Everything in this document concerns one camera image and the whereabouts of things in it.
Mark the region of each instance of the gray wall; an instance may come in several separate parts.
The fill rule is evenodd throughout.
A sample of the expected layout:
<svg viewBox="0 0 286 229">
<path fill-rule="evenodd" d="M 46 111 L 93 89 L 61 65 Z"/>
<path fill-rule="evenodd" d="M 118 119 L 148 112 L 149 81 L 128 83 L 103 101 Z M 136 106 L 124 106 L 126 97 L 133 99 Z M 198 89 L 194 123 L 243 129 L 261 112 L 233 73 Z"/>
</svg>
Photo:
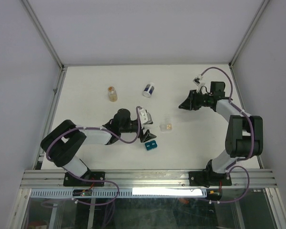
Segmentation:
<svg viewBox="0 0 286 229">
<path fill-rule="evenodd" d="M 0 229 L 32 165 L 58 68 L 18 0 L 0 0 Z"/>
<path fill-rule="evenodd" d="M 286 0 L 270 2 L 235 65 L 248 112 L 264 119 L 263 162 L 286 207 Z"/>
<path fill-rule="evenodd" d="M 262 0 L 29 0 L 65 64 L 228 63 Z"/>
</svg>

